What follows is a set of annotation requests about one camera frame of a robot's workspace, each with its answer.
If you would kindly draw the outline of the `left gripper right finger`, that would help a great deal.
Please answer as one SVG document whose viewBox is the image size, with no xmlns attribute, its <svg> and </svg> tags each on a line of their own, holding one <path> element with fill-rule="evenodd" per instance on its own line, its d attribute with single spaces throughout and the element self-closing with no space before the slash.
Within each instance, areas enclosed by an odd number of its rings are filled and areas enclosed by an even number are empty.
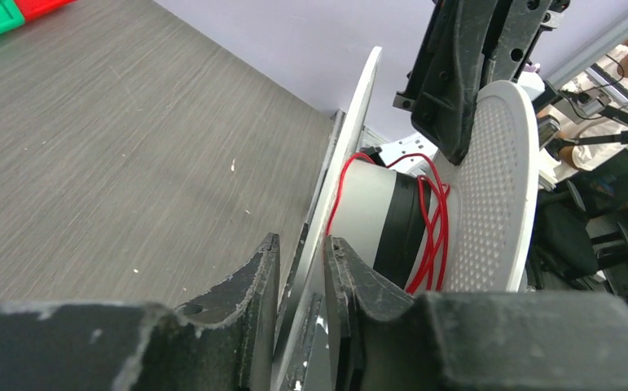
<svg viewBox="0 0 628 391">
<path fill-rule="evenodd" d="M 373 270 L 341 237 L 323 241 L 335 390 L 439 390 L 441 353 L 427 296 Z"/>
</svg>

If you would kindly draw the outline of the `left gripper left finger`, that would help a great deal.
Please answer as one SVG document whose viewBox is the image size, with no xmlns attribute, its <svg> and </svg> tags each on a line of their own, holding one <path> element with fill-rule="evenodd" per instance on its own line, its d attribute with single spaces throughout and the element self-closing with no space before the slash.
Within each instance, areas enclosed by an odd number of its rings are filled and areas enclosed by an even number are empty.
<svg viewBox="0 0 628 391">
<path fill-rule="evenodd" d="M 268 390 L 279 299 L 280 238 L 173 310 L 147 305 L 113 390 Z"/>
</svg>

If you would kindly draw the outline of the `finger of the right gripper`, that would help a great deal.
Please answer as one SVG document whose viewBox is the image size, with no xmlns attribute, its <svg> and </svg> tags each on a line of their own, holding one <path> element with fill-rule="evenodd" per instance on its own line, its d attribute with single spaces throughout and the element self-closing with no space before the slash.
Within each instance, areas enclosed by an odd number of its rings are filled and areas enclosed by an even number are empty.
<svg viewBox="0 0 628 391">
<path fill-rule="evenodd" d="M 549 1 L 496 1 L 484 43 L 483 84 L 515 81 L 542 32 Z"/>
<path fill-rule="evenodd" d="M 439 1 L 395 108 L 452 164 L 468 154 L 496 1 Z"/>
</svg>

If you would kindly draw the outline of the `grey cable spool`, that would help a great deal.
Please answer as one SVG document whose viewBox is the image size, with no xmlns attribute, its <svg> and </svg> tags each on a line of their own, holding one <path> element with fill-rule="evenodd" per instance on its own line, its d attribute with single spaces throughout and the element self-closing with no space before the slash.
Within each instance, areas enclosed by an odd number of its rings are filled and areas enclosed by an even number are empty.
<svg viewBox="0 0 628 391">
<path fill-rule="evenodd" d="M 309 357 L 296 346 L 305 321 L 318 323 L 314 337 L 327 334 L 327 316 L 314 310 L 323 297 L 323 239 L 332 215 L 340 173 L 366 132 L 382 50 L 374 47 L 365 63 L 347 112 L 335 126 L 307 213 L 297 254 L 279 306 L 274 343 L 274 390 L 303 390 L 296 377 Z M 447 292 L 516 292 L 524 287 L 538 190 L 536 116 L 529 92 L 512 81 L 494 81 L 477 96 L 476 124 L 467 157 L 454 166 L 434 158 L 442 181 L 452 188 L 448 199 L 450 243 L 442 287 Z"/>
</svg>

